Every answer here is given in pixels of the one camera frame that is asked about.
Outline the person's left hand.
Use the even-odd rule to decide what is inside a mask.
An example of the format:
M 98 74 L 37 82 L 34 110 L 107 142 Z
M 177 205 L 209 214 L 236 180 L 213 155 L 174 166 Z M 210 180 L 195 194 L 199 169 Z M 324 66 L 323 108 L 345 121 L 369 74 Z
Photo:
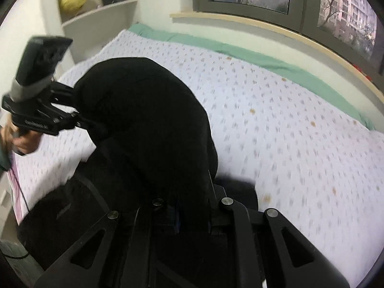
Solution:
M 38 149 L 42 133 L 29 131 L 20 137 L 13 137 L 12 132 L 13 130 L 10 126 L 1 127 L 1 149 L 5 153 L 16 149 L 23 154 L 30 154 Z

